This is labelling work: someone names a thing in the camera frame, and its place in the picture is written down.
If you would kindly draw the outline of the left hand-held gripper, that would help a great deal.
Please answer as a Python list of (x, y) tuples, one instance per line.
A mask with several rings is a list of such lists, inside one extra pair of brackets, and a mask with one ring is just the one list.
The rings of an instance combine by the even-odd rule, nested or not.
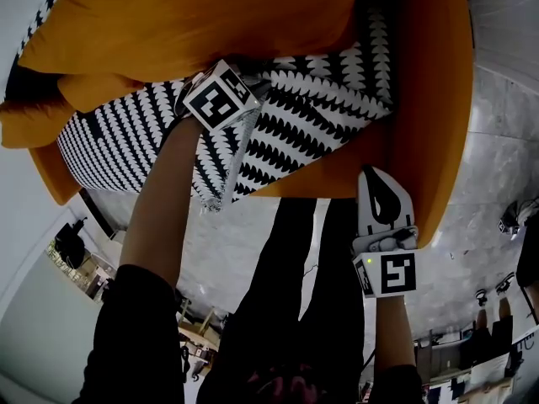
[(238, 66), (219, 60), (205, 72), (186, 78), (173, 111), (195, 117), (210, 132), (222, 130), (259, 109), (270, 81), (256, 73), (242, 75)]

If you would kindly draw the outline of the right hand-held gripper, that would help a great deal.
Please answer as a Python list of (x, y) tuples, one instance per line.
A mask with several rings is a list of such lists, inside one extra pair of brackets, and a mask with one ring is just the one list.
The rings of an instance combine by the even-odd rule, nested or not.
[(364, 237), (353, 241), (353, 264), (364, 296), (414, 292), (418, 228), (408, 192), (388, 173), (365, 165), (358, 178), (358, 209), (358, 232)]

